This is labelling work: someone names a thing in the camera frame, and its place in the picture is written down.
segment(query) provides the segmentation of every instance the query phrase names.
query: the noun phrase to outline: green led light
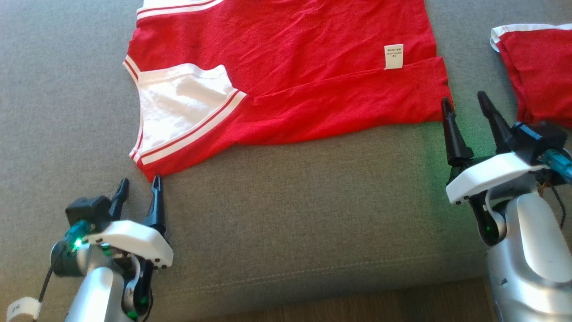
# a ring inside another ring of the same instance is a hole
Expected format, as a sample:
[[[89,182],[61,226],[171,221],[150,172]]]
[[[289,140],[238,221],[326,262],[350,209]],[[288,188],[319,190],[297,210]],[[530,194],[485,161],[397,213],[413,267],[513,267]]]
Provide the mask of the green led light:
[[[133,321],[137,320],[137,312],[135,311],[129,311],[129,313],[127,313],[127,316],[129,316],[129,318],[132,319]]]

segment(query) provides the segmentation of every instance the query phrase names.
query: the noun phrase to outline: white tag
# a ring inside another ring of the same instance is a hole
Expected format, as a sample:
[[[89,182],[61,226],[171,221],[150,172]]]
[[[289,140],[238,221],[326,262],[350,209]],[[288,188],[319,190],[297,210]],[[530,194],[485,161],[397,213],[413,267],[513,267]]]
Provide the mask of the white tag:
[[[386,49],[386,69],[403,67],[403,44],[388,45]]]
[[[10,304],[8,311],[6,312],[6,322],[10,322],[10,320],[20,314],[28,314],[34,319],[37,319],[41,308],[42,303],[38,302],[38,300],[32,297],[23,297]]]

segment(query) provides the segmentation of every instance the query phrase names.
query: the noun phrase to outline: care tag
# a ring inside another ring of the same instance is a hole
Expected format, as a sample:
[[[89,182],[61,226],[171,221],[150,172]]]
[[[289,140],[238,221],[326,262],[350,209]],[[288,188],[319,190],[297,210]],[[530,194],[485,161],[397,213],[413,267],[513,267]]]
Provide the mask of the care tag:
[[[386,69],[403,67],[403,44],[387,45],[386,49]]]
[[[8,311],[6,312],[6,321],[10,322],[20,314],[28,314],[34,319],[37,319],[41,308],[42,303],[38,302],[38,300],[32,297],[23,297],[10,304]]]

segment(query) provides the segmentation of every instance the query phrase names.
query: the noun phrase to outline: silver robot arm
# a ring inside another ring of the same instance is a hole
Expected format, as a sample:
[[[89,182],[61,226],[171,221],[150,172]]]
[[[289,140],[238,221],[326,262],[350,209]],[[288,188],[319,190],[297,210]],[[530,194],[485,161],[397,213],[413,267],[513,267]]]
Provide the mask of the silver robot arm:
[[[115,196],[80,198],[67,209],[70,230],[51,251],[51,267],[38,300],[11,304],[7,321],[20,314],[38,319],[52,271],[61,277],[85,277],[65,317],[66,322],[129,322],[145,319],[153,305],[151,278],[173,263],[167,243],[161,178],[156,176],[149,214],[143,224],[121,221],[129,182]]]
[[[469,202],[488,251],[488,275],[500,322],[572,321],[572,254],[539,184],[570,183],[566,134],[551,124],[510,129],[484,92],[483,114],[497,155],[473,160],[443,102],[453,204]]]

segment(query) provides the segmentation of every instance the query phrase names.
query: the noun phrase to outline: gray fabric surface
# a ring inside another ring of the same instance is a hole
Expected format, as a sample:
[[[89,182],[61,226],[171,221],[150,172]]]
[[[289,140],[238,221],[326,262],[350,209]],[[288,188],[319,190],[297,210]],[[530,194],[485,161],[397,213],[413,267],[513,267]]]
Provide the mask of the gray fabric surface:
[[[477,155],[494,145],[476,92],[509,123],[515,97],[490,29],[569,23],[567,0],[426,0],[458,120]],[[128,177],[124,216],[149,186],[127,157],[139,123],[121,66],[140,1],[0,5],[0,308],[38,296],[77,197]],[[439,123],[290,146],[234,147],[165,179],[174,265],[154,277],[153,321],[199,317],[484,274],[472,212],[451,206]],[[570,189],[562,189],[572,209]],[[571,223],[565,234],[572,239]],[[62,320],[79,279],[53,278],[43,321]]]

